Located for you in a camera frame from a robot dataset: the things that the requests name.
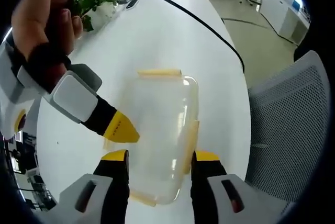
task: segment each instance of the clear plastic container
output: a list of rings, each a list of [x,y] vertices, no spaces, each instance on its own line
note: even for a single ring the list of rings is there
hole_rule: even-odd
[[[137,143],[109,148],[129,151],[131,196],[152,206],[173,202],[195,148],[197,82],[182,75],[141,75],[127,83],[118,109],[140,135]]]

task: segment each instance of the human hand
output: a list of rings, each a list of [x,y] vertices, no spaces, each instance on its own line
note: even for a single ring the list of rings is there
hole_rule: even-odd
[[[13,39],[17,49],[26,60],[29,59],[32,50],[42,44],[49,42],[45,33],[46,25],[51,8],[60,7],[67,0],[21,0],[12,15]],[[68,9],[59,9],[56,13],[53,31],[61,49],[65,54],[70,54],[74,48],[75,39],[83,31],[83,25],[79,16],[71,17]],[[61,76],[66,72],[63,64],[51,67],[45,71],[48,91],[52,90]]]

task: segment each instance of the floor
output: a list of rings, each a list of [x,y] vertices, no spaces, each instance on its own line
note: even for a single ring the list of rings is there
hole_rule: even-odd
[[[248,87],[257,85],[293,63],[296,45],[279,37],[266,19],[239,0],[210,0],[230,33],[245,65]]]

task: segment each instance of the white flower pot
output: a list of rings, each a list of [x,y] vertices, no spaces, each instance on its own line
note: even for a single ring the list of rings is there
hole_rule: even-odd
[[[100,30],[116,13],[113,3],[103,3],[96,11],[90,10],[86,14],[91,18],[93,31]]]

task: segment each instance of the round white table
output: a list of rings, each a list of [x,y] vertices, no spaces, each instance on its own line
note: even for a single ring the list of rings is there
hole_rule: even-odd
[[[208,0],[173,0],[208,23],[232,45]],[[219,155],[228,173],[244,179],[250,153],[250,107],[238,57],[203,25],[163,0],[139,0],[71,54],[103,80],[98,94],[118,105],[127,78],[144,69],[181,69],[199,85],[197,148]],[[40,173],[56,200],[85,173],[92,173],[104,139],[67,119],[42,99],[37,152]],[[126,223],[193,223],[191,180],[177,200],[152,208],[129,200]]]

